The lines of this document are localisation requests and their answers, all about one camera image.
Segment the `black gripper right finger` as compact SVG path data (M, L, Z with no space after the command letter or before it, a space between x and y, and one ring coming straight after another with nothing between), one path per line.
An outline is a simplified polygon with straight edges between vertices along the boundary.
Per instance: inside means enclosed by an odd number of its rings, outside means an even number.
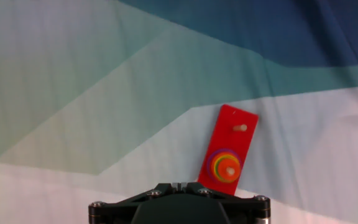
M271 223L270 199L264 195L240 198L197 182L188 183L183 194L189 198L180 202L180 223Z

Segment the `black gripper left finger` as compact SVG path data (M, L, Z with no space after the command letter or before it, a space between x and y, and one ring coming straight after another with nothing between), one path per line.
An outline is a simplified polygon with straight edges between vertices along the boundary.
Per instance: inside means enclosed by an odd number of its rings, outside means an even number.
M157 184L151 190L116 203L92 202L88 205L89 224L131 223L137 209L144 202L173 194L176 191L177 188L172 184Z

